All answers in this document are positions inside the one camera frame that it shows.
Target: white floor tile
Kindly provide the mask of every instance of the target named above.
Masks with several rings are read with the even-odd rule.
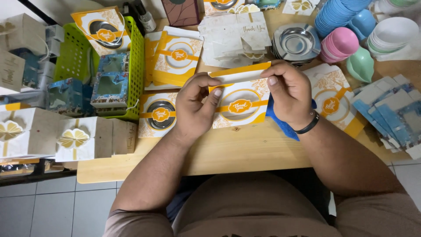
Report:
[[[0,187],[0,197],[35,195],[37,183],[24,183]]]
[[[76,192],[72,236],[102,236],[115,194],[115,188]]]
[[[394,166],[396,177],[421,210],[421,164]]]
[[[335,200],[333,199],[333,192],[330,192],[329,214],[336,216]]]
[[[393,165],[401,165],[401,164],[421,164],[421,159],[416,159],[416,160],[402,160],[402,161],[393,161],[392,162]]]
[[[389,169],[392,171],[392,173],[393,173],[394,175],[396,175],[396,173],[395,173],[395,171],[394,171],[393,166],[388,166],[388,167],[389,167]]]
[[[76,182],[76,191],[89,191],[99,189],[115,189],[117,182],[104,182],[104,183],[85,183],[81,184]]]
[[[37,194],[74,192],[75,187],[76,176],[50,179],[38,182]]]
[[[29,237],[35,195],[0,198],[0,236]]]
[[[71,237],[75,192],[35,197],[31,237]]]

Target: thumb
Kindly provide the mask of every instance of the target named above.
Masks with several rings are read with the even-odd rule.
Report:
[[[205,103],[203,104],[200,112],[206,116],[211,116],[215,113],[215,109],[218,106],[219,98],[221,97],[222,89],[215,88],[209,93],[209,96],[206,98]]]
[[[273,75],[268,77],[267,85],[275,102],[283,102],[291,99],[291,96],[287,92],[286,85],[282,83],[277,76]]]

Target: orange label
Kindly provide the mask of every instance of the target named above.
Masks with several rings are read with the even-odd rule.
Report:
[[[156,108],[152,111],[152,119],[157,122],[164,122],[170,118],[170,111],[165,108]]]
[[[323,102],[322,110],[327,114],[333,114],[339,109],[339,100],[336,97],[330,97]]]
[[[115,40],[115,34],[111,30],[99,29],[96,34],[98,35],[98,38],[104,42],[111,43]]]
[[[171,57],[177,61],[183,61],[187,58],[187,52],[182,49],[177,49],[171,52]]]
[[[227,4],[229,3],[231,0],[216,0],[217,3],[219,4]]]
[[[239,99],[229,104],[228,110],[231,113],[242,113],[251,108],[251,101],[245,99]]]

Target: person's left hand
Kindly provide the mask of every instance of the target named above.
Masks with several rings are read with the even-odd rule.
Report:
[[[222,89],[214,89],[209,94],[208,86],[220,84],[219,80],[207,73],[197,73],[187,80],[178,93],[177,122],[172,130],[183,145],[192,145],[211,128]]]

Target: forearm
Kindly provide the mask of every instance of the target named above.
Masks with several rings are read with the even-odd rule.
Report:
[[[184,159],[191,147],[172,129],[130,172],[111,211],[165,208],[179,186]]]
[[[320,117],[317,125],[298,136],[317,176],[343,197],[405,192],[389,168],[370,150]]]

